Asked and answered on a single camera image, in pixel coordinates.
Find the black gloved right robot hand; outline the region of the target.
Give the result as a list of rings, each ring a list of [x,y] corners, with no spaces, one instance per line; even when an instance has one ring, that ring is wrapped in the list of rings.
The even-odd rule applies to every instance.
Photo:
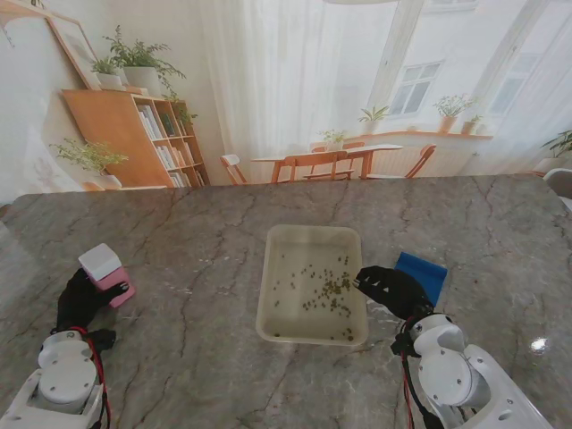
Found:
[[[354,286],[402,320],[424,317],[434,311],[422,285],[400,270],[372,265],[362,268]]]

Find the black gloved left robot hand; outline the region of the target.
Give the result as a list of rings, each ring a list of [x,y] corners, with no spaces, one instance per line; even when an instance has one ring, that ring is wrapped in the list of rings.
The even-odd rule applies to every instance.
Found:
[[[72,327],[87,328],[99,309],[108,306],[128,290],[126,282],[99,290],[86,271],[79,268],[58,298],[56,322],[51,333],[69,331]]]

